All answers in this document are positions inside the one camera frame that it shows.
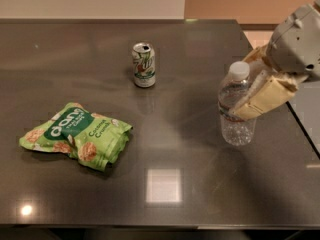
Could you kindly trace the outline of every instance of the green chip bag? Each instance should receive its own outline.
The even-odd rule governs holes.
[[[48,122],[20,138],[20,146],[42,152],[61,152],[84,166],[104,171],[114,163],[129,140],[132,126],[90,113],[78,103],[68,103]]]

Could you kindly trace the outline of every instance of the dark table top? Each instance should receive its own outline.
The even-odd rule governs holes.
[[[141,40],[156,52],[147,89],[132,81]],[[220,134],[219,82],[250,50],[233,20],[2,21],[0,224],[319,227],[316,156],[286,105],[248,146]],[[134,127],[104,173],[18,146],[70,101]]]

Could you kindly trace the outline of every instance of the plastic bottle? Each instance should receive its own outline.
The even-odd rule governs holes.
[[[218,94],[222,136],[234,146],[249,144],[254,135],[256,119],[244,121],[229,113],[230,108],[246,95],[250,87],[249,74],[248,63],[233,63]]]

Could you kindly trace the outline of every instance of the soda can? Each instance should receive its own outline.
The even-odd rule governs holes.
[[[133,79],[139,87],[150,87],[156,82],[155,53],[150,43],[137,43],[132,49]]]

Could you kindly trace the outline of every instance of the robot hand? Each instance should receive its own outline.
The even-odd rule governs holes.
[[[244,61],[254,81],[231,110],[244,120],[284,104],[307,78],[319,81],[320,0],[297,9],[276,28],[267,46],[256,48]]]

